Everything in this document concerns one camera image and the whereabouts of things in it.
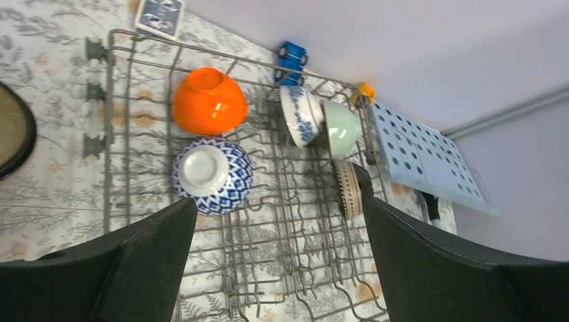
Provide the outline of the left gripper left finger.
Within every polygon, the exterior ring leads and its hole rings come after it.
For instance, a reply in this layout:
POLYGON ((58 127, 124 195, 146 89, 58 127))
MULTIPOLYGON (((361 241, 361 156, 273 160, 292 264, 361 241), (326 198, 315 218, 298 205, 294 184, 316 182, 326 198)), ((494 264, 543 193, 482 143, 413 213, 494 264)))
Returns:
POLYGON ((2 321, 170 321, 197 207, 145 219, 33 261, 1 264, 2 321))

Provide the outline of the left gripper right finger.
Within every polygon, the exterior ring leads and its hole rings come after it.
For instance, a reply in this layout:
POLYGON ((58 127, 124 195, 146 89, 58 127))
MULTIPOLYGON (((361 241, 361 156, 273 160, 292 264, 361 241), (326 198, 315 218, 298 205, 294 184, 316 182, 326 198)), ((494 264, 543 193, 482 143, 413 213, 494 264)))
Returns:
POLYGON ((567 321, 568 263, 489 248, 376 198, 354 169, 391 321, 567 321))

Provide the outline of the dark brown patterned bowl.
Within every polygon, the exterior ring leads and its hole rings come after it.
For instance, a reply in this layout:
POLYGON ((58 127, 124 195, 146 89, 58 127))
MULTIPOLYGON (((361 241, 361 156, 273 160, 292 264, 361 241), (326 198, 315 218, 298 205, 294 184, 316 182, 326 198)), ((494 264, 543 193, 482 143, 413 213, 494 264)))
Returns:
POLYGON ((362 193, 354 165, 346 160, 336 160, 332 166, 340 196, 340 210, 346 220, 353 219, 363 213, 362 193))

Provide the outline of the grey wire dish rack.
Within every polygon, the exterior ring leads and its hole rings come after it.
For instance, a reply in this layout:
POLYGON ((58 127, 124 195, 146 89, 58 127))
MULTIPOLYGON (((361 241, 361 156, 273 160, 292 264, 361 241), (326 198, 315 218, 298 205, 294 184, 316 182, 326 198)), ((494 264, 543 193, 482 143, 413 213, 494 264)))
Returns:
POLYGON ((388 321, 363 218, 345 219, 327 139, 298 148, 280 110, 272 54, 246 57, 116 29, 87 38, 104 71, 87 83, 102 105, 103 230, 141 220, 178 199, 172 167, 193 139, 171 117, 175 89, 194 69, 234 79, 248 114, 223 134, 250 156, 254 184, 220 217, 198 219, 174 321, 388 321))

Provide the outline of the brown glazed bowl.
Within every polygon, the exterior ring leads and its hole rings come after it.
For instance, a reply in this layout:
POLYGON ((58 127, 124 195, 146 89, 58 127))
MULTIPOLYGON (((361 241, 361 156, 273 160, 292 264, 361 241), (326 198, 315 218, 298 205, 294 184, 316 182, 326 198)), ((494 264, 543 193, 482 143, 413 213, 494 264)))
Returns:
POLYGON ((31 156, 37 131, 30 106, 1 83, 1 180, 22 167, 31 156))

